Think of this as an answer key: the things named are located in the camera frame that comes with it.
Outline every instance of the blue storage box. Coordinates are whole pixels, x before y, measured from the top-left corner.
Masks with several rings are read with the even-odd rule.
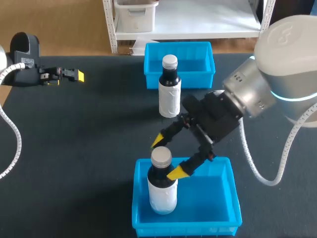
[[[187,158],[173,158],[176,167]],[[189,178],[180,179],[177,206],[168,215],[155,213],[149,202],[150,159],[135,166],[132,226],[139,237],[235,235],[242,224],[230,160],[206,161]]]
[[[182,88],[211,88],[215,68],[210,42],[165,42],[147,43],[145,47],[144,74],[148,89],[159,88],[165,55],[177,57]]]

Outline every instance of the yellow tip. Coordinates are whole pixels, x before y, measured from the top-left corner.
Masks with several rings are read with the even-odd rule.
[[[85,77],[84,77],[84,73],[81,71],[78,71],[78,80],[80,82],[85,82]]]
[[[156,137],[156,139],[155,139],[155,141],[153,142],[153,144],[152,144],[152,148],[157,144],[157,143],[159,143],[161,140],[163,140],[164,139],[164,137],[162,136],[162,134],[160,133],[160,134],[158,134],[158,136]]]
[[[182,179],[182,178],[186,178],[186,177],[189,177],[188,174],[186,174],[182,167],[180,166],[177,166],[172,172],[170,172],[167,177],[170,179],[170,180],[176,180],[176,179]]]

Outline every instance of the white bottle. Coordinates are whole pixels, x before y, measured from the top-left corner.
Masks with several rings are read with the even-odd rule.
[[[174,169],[171,164],[172,154],[164,146],[157,147],[152,151],[151,162],[148,171],[150,205],[158,214],[169,214],[177,204],[178,180],[166,177]]]
[[[163,74],[158,82],[159,113],[173,118],[180,111],[181,79],[177,75],[177,57],[166,55],[163,58]]]

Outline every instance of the black table surface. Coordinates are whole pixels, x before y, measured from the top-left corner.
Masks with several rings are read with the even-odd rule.
[[[214,55],[213,89],[248,56]],[[0,237],[136,237],[135,162],[150,157],[154,138],[172,121],[159,116],[158,91],[146,89],[143,57],[46,57],[43,63],[79,68],[86,81],[10,93],[3,109],[19,128],[23,146],[17,165],[0,180]],[[182,97],[207,92],[183,90]],[[260,173],[274,179],[292,124],[275,106],[246,119],[245,127]],[[237,237],[317,237],[316,136],[315,129],[300,130],[275,187],[252,174],[238,129],[215,146],[233,167],[243,221]],[[184,130],[169,148],[174,157],[189,157],[198,144]],[[0,119],[1,171],[15,149],[15,136]]]

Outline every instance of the white bottle cap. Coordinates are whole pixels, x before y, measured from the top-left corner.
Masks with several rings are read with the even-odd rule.
[[[159,146],[152,151],[151,162],[157,168],[166,168],[172,163],[172,153],[164,146]]]
[[[163,57],[162,64],[166,69],[175,69],[178,65],[177,57],[175,55],[166,55]]]

